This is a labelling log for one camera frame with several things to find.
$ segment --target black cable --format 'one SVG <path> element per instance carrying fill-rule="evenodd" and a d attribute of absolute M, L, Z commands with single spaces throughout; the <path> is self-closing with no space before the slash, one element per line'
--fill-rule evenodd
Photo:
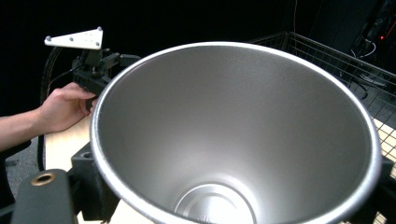
<path fill-rule="evenodd" d="M 40 91 L 40 105 L 44 103 L 44 101 L 48 97 L 48 90 L 50 87 L 50 77 L 52 74 L 53 66 L 55 65 L 55 61 L 58 58 L 58 55 L 61 53 L 62 48 L 54 47 L 49 54 L 46 65 L 44 66 L 43 77 L 41 80 L 41 91 Z M 37 141 L 37 166 L 39 171 L 45 170 L 44 164 L 44 135 L 38 136 Z"/>

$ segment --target black wire mesh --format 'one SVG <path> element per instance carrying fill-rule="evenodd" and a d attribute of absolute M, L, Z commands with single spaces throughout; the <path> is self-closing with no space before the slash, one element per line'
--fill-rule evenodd
<path fill-rule="evenodd" d="M 293 54 L 338 78 L 366 106 L 378 130 L 382 154 L 396 162 L 396 75 L 294 33 L 250 43 Z M 396 165 L 391 177 L 396 178 Z M 378 214 L 375 223 L 385 223 L 384 217 Z"/>

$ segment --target stainless steel container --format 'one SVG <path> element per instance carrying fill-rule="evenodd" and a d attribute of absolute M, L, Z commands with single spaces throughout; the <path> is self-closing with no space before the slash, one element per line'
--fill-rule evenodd
<path fill-rule="evenodd" d="M 287 53 L 212 42 L 167 49 L 106 87 L 91 143 L 108 185 L 160 223 L 329 223 L 380 170 L 350 91 Z"/>

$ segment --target wooden table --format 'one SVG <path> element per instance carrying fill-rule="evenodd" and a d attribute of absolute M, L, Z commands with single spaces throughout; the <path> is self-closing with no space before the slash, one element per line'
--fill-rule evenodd
<path fill-rule="evenodd" d="M 46 169 L 70 170 L 72 156 L 90 141 L 90 121 L 91 117 L 86 117 L 68 130 L 46 135 Z M 84 221 L 82 214 L 79 214 L 78 223 L 99 224 L 101 221 Z M 121 200 L 111 223 L 152 224 L 153 222 Z"/>

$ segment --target metal rack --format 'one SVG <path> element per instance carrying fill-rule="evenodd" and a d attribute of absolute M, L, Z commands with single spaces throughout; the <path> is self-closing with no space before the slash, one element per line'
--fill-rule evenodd
<path fill-rule="evenodd" d="M 250 43 L 293 54 L 337 77 L 366 106 L 378 130 L 382 154 L 396 162 L 396 75 L 294 33 Z M 390 176 L 396 179 L 396 165 Z M 386 223 L 386 219 L 378 213 L 374 223 Z"/>

